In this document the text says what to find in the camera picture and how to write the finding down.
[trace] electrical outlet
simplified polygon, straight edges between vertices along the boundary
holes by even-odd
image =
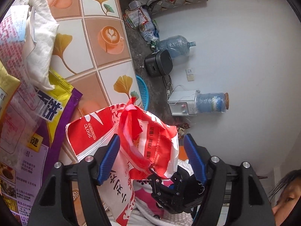
[[[186,75],[187,75],[187,76],[193,75],[193,70],[192,70],[192,68],[186,69]]]
[[[188,76],[187,76],[187,80],[188,80],[189,82],[192,82],[192,81],[195,80],[195,76],[194,76],[194,75],[188,75]]]

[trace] white cloth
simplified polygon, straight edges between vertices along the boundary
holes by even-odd
[[[49,66],[58,23],[52,17],[46,0],[29,0],[29,5],[36,9],[36,47],[27,57],[28,74],[33,85],[39,89],[53,90],[55,87],[49,82]]]

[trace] grey floor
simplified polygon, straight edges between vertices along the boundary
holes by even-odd
[[[119,0],[121,10],[124,13],[128,9],[131,0]],[[152,51],[150,46],[141,37],[138,30],[125,26],[128,43],[136,75],[140,76],[146,83],[150,95],[148,111],[158,116],[165,124],[175,125],[171,116],[170,108],[167,104],[166,88],[164,87],[162,77],[150,77],[144,67],[144,59]]]

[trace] metal screw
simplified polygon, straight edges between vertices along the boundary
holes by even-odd
[[[93,156],[92,155],[88,155],[86,158],[85,158],[85,161],[86,162],[91,162],[91,161],[93,161]]]
[[[219,158],[217,156],[212,156],[211,157],[211,161],[214,163],[218,163],[219,162]]]
[[[60,163],[60,162],[56,162],[56,163],[55,163],[55,168],[60,168],[60,167],[61,167],[61,165],[62,165],[62,163]]]
[[[243,163],[243,166],[244,166],[245,168],[249,168],[251,165],[250,165],[249,162],[245,161],[245,162]]]

